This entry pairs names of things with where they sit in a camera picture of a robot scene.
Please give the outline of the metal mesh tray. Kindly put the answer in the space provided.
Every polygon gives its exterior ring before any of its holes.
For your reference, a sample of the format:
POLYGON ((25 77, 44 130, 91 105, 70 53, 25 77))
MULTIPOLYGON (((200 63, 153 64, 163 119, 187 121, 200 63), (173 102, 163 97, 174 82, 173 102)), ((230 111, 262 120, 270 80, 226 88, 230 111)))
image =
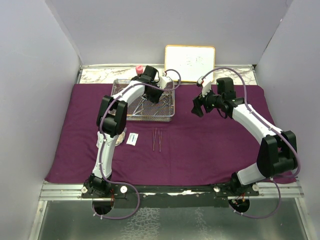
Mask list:
POLYGON ((111 96, 116 98, 121 96, 120 100, 128 103, 127 108, 127 120, 128 121, 156 121, 156 122, 169 122, 172 120, 172 117, 175 115, 175 92, 172 89, 175 87, 174 82, 171 82, 163 90, 163 95, 171 95, 171 108, 170 112, 167 115, 155 115, 156 106, 160 102, 161 97, 158 103, 152 103, 149 100, 143 103, 143 111, 131 115, 135 110, 141 98, 144 98, 145 86, 146 85, 137 85, 137 81, 131 81, 129 79, 116 79, 112 85, 111 96))

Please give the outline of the steel tweezers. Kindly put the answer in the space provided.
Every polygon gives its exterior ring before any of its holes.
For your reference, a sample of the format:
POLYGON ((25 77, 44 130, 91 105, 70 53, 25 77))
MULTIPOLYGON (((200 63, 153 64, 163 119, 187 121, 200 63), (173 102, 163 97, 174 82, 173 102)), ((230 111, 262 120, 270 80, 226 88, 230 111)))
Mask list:
POLYGON ((161 152, 162 150, 162 129, 161 128, 158 130, 158 148, 159 148, 159 152, 161 152))
POLYGON ((155 143, 157 137, 157 128, 152 129, 152 150, 155 151, 155 143))

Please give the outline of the steel tweezers front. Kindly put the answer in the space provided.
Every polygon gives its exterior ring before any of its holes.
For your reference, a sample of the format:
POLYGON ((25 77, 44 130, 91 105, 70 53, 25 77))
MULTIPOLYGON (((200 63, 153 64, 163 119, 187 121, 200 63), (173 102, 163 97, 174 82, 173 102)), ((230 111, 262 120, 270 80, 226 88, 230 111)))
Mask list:
POLYGON ((157 137, 157 128, 152 129, 152 150, 155 151, 155 143, 157 137))

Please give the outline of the purple cloth wrap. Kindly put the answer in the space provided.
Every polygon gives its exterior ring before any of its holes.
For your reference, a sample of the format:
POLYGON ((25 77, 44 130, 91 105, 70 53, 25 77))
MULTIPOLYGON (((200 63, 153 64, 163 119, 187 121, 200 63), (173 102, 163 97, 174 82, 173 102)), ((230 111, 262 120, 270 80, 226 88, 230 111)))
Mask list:
MULTIPOLYGON (((96 163, 96 125, 103 96, 111 84, 73 87, 52 167, 46 181, 82 184, 96 163)), ((175 114, 169 122, 128 121, 126 132, 138 134, 136 145, 114 150, 111 179, 133 185, 195 186, 223 183, 257 160, 260 144, 238 122, 216 111, 191 113, 200 90, 183 84, 175 91, 175 114), (157 128, 153 151, 153 129, 157 128), (161 152, 158 130, 162 129, 161 152)))

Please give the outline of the white blue label packet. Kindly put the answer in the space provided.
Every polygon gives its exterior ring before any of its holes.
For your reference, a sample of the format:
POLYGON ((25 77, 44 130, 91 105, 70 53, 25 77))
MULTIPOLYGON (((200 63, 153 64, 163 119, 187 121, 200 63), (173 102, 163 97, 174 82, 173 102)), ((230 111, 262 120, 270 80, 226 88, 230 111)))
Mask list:
POLYGON ((131 132, 126 141, 127 145, 135 146, 138 140, 139 134, 131 132))

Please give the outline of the white gauze bag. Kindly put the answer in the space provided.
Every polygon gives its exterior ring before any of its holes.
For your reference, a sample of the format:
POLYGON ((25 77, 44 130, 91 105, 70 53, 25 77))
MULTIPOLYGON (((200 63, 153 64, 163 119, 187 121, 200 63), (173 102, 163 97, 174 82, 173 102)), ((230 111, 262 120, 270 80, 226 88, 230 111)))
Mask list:
POLYGON ((123 131, 123 132, 118 136, 115 145, 116 145, 116 146, 119 146, 119 145, 125 140, 125 137, 126 137, 126 132, 123 131))

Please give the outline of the steel forceps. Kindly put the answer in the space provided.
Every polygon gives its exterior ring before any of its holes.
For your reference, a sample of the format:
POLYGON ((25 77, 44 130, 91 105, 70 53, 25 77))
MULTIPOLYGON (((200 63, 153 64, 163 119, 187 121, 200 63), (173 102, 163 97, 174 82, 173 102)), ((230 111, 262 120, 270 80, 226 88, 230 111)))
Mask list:
POLYGON ((148 100, 146 98, 141 98, 140 102, 137 104, 136 108, 134 109, 134 111, 130 114, 131 116, 134 116, 140 112, 143 111, 144 107, 143 107, 143 104, 145 102, 148 102, 148 100))

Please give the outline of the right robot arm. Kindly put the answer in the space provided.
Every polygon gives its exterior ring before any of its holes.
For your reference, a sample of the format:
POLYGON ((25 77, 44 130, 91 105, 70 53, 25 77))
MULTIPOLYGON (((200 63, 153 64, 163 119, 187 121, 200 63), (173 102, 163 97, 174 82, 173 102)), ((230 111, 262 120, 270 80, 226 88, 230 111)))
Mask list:
POLYGON ((196 84, 202 90, 192 100, 193 114, 202 117, 217 109, 221 117, 241 124, 260 144, 256 162, 231 175, 229 189, 234 195, 242 195, 258 181, 298 168, 296 135, 270 124, 243 97, 237 97, 232 78, 217 79, 217 93, 204 77, 196 84))

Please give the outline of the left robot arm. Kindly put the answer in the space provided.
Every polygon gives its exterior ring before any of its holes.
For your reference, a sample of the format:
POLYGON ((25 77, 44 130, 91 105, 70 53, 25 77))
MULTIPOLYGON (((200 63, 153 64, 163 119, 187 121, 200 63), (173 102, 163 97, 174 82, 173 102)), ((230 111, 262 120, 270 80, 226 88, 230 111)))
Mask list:
POLYGON ((102 98, 96 124, 98 126, 98 154, 93 171, 88 179, 89 187, 97 196, 106 197, 111 191, 110 176, 116 142, 127 122, 128 107, 139 97, 157 104, 162 88, 155 81, 159 71, 147 65, 141 70, 136 67, 136 76, 117 94, 102 98))

